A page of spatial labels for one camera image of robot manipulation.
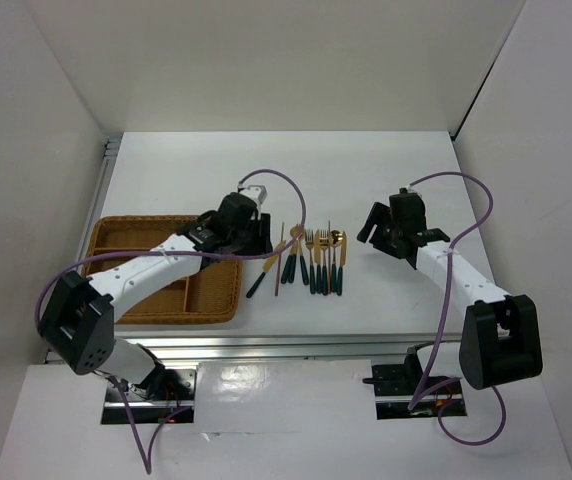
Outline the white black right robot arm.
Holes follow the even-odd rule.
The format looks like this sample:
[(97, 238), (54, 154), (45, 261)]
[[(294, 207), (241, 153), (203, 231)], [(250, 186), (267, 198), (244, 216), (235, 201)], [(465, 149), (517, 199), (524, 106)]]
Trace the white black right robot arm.
[(373, 204), (361, 243), (407, 261), (441, 288), (451, 283), (449, 305), (463, 314), (456, 374), (476, 390), (537, 377), (543, 370), (537, 310), (526, 295), (496, 286), (429, 229), (420, 195), (407, 189)]

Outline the copper chopstick left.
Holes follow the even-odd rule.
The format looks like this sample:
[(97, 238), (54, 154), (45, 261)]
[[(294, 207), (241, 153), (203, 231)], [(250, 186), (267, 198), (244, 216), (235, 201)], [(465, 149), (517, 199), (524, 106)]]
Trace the copper chopstick left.
[(280, 253), (277, 259), (277, 269), (276, 269), (276, 278), (275, 278), (275, 288), (274, 288), (274, 296), (278, 297), (279, 295), (279, 288), (280, 288), (280, 278), (282, 272), (282, 253), (281, 250), (285, 247), (286, 238), (285, 238), (285, 222), (282, 222), (281, 225), (281, 235), (280, 235), (280, 243), (278, 245), (278, 249)]

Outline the gold spoon green handle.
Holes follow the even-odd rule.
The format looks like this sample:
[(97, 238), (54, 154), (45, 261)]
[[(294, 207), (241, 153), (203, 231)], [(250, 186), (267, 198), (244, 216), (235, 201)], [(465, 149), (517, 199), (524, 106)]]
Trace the gold spoon green handle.
[(332, 250), (331, 257), (331, 290), (336, 290), (337, 282), (337, 248), (341, 246), (343, 241), (343, 233), (339, 230), (332, 230), (330, 233), (330, 247)]
[(280, 282), (282, 284), (294, 282), (295, 271), (296, 271), (296, 257), (298, 252), (298, 239), (300, 232), (301, 232), (301, 226), (299, 224), (296, 224), (290, 230), (293, 243), (291, 245), (288, 257), (286, 259), (285, 266), (282, 270), (280, 278)]
[(292, 260), (289, 282), (293, 283), (295, 280), (295, 273), (297, 271), (300, 271), (302, 283), (305, 286), (309, 286), (310, 285), (310, 276), (309, 276), (308, 268), (306, 266), (306, 262), (305, 262), (305, 259), (303, 256), (302, 241), (304, 240), (304, 237), (305, 237), (305, 229), (301, 228), (301, 233), (298, 235), (297, 240), (296, 240), (296, 244), (295, 244), (296, 251), (295, 251), (295, 254), (294, 254), (293, 260)]

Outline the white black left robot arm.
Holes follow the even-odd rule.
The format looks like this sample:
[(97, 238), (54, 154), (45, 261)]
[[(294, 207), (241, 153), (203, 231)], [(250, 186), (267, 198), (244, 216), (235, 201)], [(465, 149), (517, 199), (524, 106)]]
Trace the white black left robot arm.
[(113, 361), (134, 366), (126, 377), (142, 399), (164, 387), (164, 374), (140, 347), (115, 338), (115, 323), (133, 306), (166, 286), (223, 260), (260, 258), (271, 252), (270, 217), (262, 213), (264, 187), (243, 187), (149, 251), (122, 253), (124, 263), (83, 277), (59, 274), (45, 307), (37, 310), (40, 336), (78, 375), (113, 374)]

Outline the brown wicker divided tray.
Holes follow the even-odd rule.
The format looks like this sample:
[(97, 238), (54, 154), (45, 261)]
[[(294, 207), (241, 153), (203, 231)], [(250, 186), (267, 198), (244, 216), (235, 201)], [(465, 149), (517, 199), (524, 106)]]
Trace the brown wicker divided tray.
[[(149, 250), (195, 218), (194, 215), (104, 217), (94, 226), (86, 255)], [(237, 310), (241, 278), (241, 262), (216, 263), (139, 302), (118, 323), (177, 326), (227, 322)]]

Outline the aluminium frame rail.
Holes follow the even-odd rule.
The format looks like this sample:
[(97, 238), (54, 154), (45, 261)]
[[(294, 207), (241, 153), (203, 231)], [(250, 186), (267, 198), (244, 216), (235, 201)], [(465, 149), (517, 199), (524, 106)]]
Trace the aluminium frame rail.
[(348, 234), (344, 291), (312, 295), (275, 275), (240, 300), (234, 318), (209, 326), (124, 326), (121, 333), (164, 359), (312, 356), (430, 340), (440, 289), (405, 262), (355, 237), (371, 206), (417, 181), (431, 226), (454, 235), (474, 215), (445, 132), (218, 132), (123, 135), (100, 185), (97, 217), (199, 214), (216, 207), (241, 179), (262, 184), (272, 232), (300, 218), (310, 228)]

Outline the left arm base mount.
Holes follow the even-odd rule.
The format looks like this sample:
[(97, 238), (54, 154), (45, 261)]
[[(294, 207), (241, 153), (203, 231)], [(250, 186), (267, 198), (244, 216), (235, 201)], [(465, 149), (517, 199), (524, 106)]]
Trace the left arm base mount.
[(192, 424), (195, 418), (196, 368), (167, 369), (161, 383), (152, 392), (123, 379), (117, 386), (108, 382), (105, 391), (102, 425), (126, 425), (129, 417), (126, 398), (137, 425), (153, 425), (166, 420), (174, 424)]

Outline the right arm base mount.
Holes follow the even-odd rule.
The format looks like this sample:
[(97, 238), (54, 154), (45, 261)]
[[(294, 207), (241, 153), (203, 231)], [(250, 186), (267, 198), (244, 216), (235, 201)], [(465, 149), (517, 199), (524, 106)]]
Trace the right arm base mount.
[(419, 384), (423, 370), (417, 349), (411, 347), (402, 363), (377, 364), (362, 383), (373, 389), (378, 420), (436, 418), (442, 407), (445, 417), (467, 415), (460, 382), (441, 387), (424, 397), (414, 409), (408, 406)]

